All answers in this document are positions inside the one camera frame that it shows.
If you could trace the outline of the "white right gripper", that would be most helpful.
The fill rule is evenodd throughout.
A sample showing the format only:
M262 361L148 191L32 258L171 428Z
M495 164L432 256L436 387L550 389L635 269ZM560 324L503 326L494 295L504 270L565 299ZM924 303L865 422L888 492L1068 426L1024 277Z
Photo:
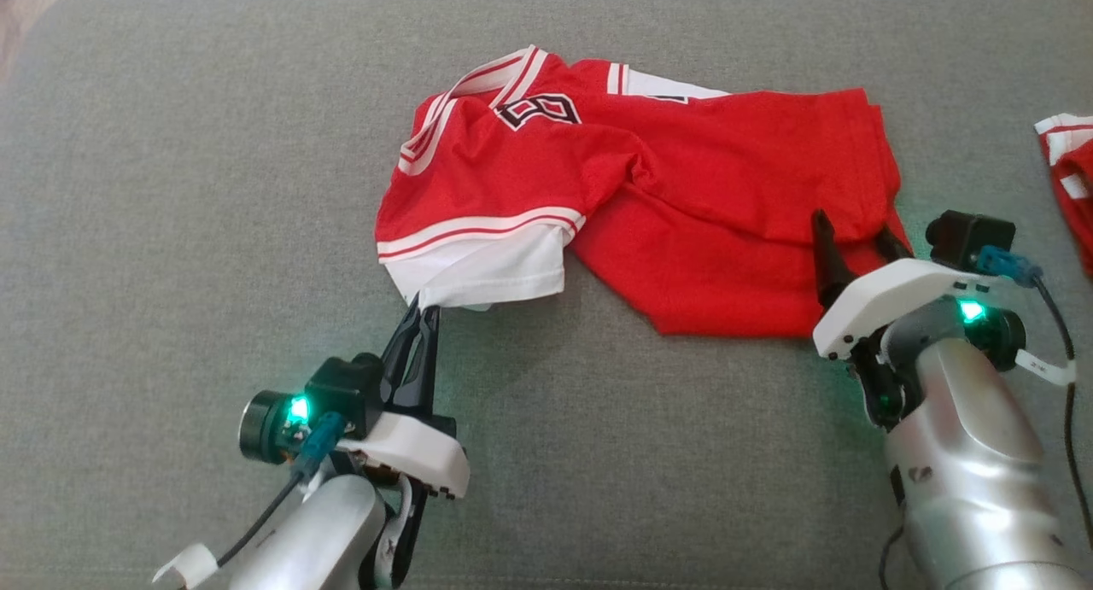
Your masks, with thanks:
M888 224L874 237L885 263L862 278L847 264L836 243L834 225L823 209L811 217L815 256L816 300L827 310L812 332L816 355L848 359L859 340L898 321L930 302L955 295L977 295L985 276L962 272L914 253Z

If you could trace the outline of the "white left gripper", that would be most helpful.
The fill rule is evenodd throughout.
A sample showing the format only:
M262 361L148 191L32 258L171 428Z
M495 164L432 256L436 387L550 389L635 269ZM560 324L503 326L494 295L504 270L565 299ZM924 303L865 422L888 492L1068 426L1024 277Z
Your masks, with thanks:
M363 468L406 475L431 493L465 498L470 481L465 448L453 435L420 420L433 414L439 347L440 307L426 307L421 312L418 300L411 300L406 317L383 350L380 393L386 408L401 408L418 418L381 412L366 438L342 438L336 450L350 455ZM403 385L406 402L398 402Z

